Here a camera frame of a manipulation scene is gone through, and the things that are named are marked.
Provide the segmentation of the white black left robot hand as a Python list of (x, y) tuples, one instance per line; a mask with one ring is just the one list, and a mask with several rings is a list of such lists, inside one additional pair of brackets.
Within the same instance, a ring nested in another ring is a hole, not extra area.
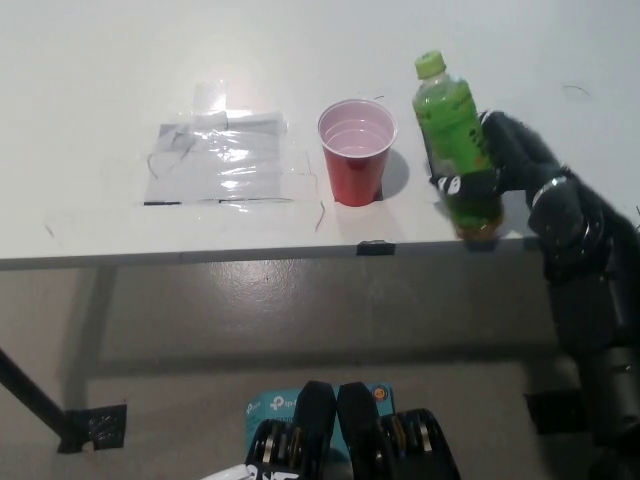
[(202, 480), (294, 480), (300, 475), (270, 464), (238, 464), (204, 477)]

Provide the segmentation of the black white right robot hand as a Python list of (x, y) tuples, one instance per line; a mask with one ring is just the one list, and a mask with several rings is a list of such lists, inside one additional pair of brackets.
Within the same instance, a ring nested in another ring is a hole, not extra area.
[(532, 206), (546, 190), (568, 181), (566, 170), (541, 137), (502, 111), (479, 116), (489, 168), (455, 175), (433, 172), (431, 184), (446, 199), (481, 201), (523, 191)]

